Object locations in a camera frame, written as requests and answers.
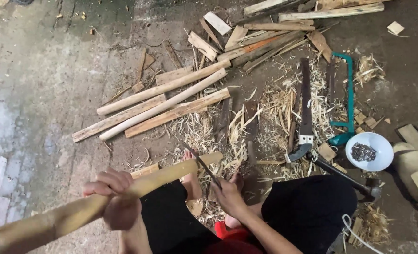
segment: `dirt floor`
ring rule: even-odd
[[[35,0],[23,7],[0,0],[0,156],[7,160],[0,169],[4,172],[0,225],[79,198],[81,185],[97,172],[108,166],[127,170],[127,163],[145,160],[144,148],[155,162],[174,151],[175,140],[167,135],[144,140],[152,131],[131,139],[117,136],[109,142],[113,152],[96,137],[74,144],[71,134],[103,119],[96,108],[123,84],[133,82],[142,47],[156,58],[153,68],[172,71],[170,58],[156,47],[169,37],[182,64],[191,65],[193,51],[186,31],[202,32],[198,20],[208,11],[224,8],[235,20],[245,6],[257,2]],[[384,12],[322,22],[340,22],[325,32],[334,51],[350,50],[355,59],[360,56],[355,49],[363,55],[373,53],[384,66],[386,80],[375,79],[358,89],[357,107],[376,119],[390,118],[390,125],[382,123],[375,130],[398,142],[396,128],[408,123],[418,128],[418,1],[395,0],[385,6]],[[83,12],[86,20],[81,18]],[[387,32],[394,20],[405,27],[402,35],[407,38]],[[95,35],[89,34],[90,26]],[[116,43],[132,47],[111,50]],[[295,49],[276,62],[295,66],[305,52],[307,48]],[[258,88],[254,98],[259,99],[265,85],[283,75],[276,62],[268,61],[249,75],[229,71],[224,86],[243,85],[232,93],[235,110],[254,88]],[[152,74],[147,70],[144,76],[148,79]],[[338,68],[337,77],[344,76],[345,70]],[[391,243],[378,249],[418,254],[418,212],[392,172],[379,174],[386,184],[377,205],[393,221]],[[349,173],[361,179],[358,169]],[[117,234],[98,221],[35,253],[116,253],[117,248]],[[347,251],[373,253],[351,246]]]

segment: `white rope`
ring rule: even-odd
[[[377,252],[378,254],[384,254],[383,252],[375,249],[374,247],[370,246],[368,243],[366,243],[363,239],[359,238],[355,233],[353,233],[352,229],[350,228],[352,226],[352,219],[350,219],[350,216],[347,214],[342,215],[342,221],[344,222],[345,226],[347,227],[348,231],[350,231],[351,234],[353,234],[362,244],[366,245],[369,249]]]

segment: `red stool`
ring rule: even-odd
[[[216,222],[215,226],[215,234],[222,239],[222,240],[239,240],[239,241],[246,241],[249,233],[244,228],[238,228],[233,230],[226,230],[225,222]]]

